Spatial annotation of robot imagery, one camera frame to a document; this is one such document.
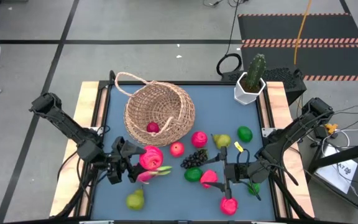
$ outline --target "small yellow object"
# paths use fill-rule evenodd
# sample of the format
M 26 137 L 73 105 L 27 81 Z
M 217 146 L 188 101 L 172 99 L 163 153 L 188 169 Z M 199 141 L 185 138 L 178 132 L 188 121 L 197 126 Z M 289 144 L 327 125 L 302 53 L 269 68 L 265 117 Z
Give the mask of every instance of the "small yellow object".
M 334 134 L 338 125 L 337 124 L 325 124 L 324 127 L 326 127 L 328 134 Z
M 244 152 L 244 149 L 240 146 L 239 142 L 235 142 L 234 146 L 240 151 L 240 152 Z

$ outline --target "red apple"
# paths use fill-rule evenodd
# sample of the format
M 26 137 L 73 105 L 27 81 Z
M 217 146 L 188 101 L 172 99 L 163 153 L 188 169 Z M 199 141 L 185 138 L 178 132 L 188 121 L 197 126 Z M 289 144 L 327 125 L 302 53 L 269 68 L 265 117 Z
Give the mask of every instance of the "red apple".
M 150 133 L 158 133 L 160 131 L 160 127 L 156 122 L 150 122 L 146 127 L 146 131 Z
M 208 137 L 207 135 L 202 132 L 202 131 L 196 131 L 192 136 L 191 136 L 191 143 L 197 147 L 197 148 L 201 148 L 204 147 L 206 145 L 206 143 L 208 142 Z
M 225 215 L 234 215 L 238 208 L 238 202 L 235 198 L 227 199 L 223 196 L 221 200 L 221 211 Z
M 204 184 L 204 182 L 217 182 L 218 175 L 213 170 L 207 170 L 203 176 L 200 178 L 200 183 L 203 184 L 203 187 L 208 189 L 211 186 L 209 184 Z
M 139 156 L 139 163 L 144 169 L 154 170 L 162 165 L 164 160 L 161 150 L 155 146 L 145 146 L 146 153 Z
M 170 152 L 175 158 L 181 157 L 185 153 L 185 145 L 182 142 L 174 142 L 171 145 Z

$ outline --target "pear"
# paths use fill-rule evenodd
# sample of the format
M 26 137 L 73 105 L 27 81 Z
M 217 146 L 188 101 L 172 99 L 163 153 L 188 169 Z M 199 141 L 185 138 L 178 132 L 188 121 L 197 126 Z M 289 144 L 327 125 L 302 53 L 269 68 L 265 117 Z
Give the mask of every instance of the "pear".
M 212 138 L 214 139 L 215 145 L 218 149 L 223 146 L 230 146 L 231 138 L 228 134 L 213 134 Z
M 135 190 L 133 194 L 128 195 L 126 203 L 129 209 L 141 210 L 144 206 L 143 189 Z

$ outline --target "wooden board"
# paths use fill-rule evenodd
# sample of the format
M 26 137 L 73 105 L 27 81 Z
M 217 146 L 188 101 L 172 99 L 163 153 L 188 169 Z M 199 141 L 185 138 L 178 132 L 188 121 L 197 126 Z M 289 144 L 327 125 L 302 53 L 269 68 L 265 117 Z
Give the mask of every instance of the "wooden board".
M 96 95 L 98 92 L 98 82 L 83 82 L 80 95 L 78 97 L 78 102 L 75 110 L 74 120 L 78 122 L 81 126 L 89 127 L 91 126 L 91 120 L 94 110 L 94 105 L 96 101 Z M 285 96 L 285 91 L 283 83 L 281 82 L 268 82 L 268 94 L 270 98 L 270 105 L 272 108 L 273 119 L 275 121 L 276 128 L 284 128 L 292 122 L 290 109 L 288 107 L 287 98 Z M 264 116 L 265 126 L 269 126 L 267 121 L 266 106 L 264 104 L 263 97 L 260 97 L 262 105 L 262 115 Z M 101 118 L 103 115 L 103 106 L 106 100 L 106 91 L 102 92 L 101 103 L 98 113 L 97 126 L 101 125 Z M 295 149 L 298 149 L 297 144 L 292 145 Z M 65 160 L 70 154 L 75 152 L 76 146 L 73 141 L 68 141 L 66 147 L 66 153 L 63 160 Z M 50 215 L 56 215 L 60 212 L 64 206 L 71 199 L 72 195 L 78 188 L 78 177 L 76 174 L 76 163 L 78 157 L 73 157 L 66 166 L 62 169 L 60 174 L 60 179 L 55 192 L 55 197 L 52 204 L 52 209 Z M 306 178 L 303 172 L 302 161 L 300 155 L 291 150 L 287 150 L 284 153 L 284 163 L 291 172 L 292 175 L 297 179 L 299 186 L 296 186 L 292 181 L 286 176 L 287 187 L 290 192 L 295 197 L 296 201 L 303 207 L 303 209 L 310 216 L 314 216 L 313 207 L 310 200 L 308 185 L 306 183 Z M 283 203 L 283 197 L 281 192 L 277 189 L 277 197 L 279 201 L 279 210 L 280 215 L 285 217 L 285 207 Z M 86 203 L 82 203 L 80 215 L 85 214 Z

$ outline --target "cactus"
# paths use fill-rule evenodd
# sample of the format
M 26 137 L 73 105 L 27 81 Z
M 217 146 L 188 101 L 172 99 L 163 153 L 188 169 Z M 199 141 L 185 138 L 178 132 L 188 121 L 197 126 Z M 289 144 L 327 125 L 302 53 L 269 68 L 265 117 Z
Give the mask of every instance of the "cactus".
M 257 93 L 260 90 L 259 80 L 266 70 L 265 56 L 257 54 L 249 65 L 247 76 L 242 77 L 240 85 L 248 93 Z

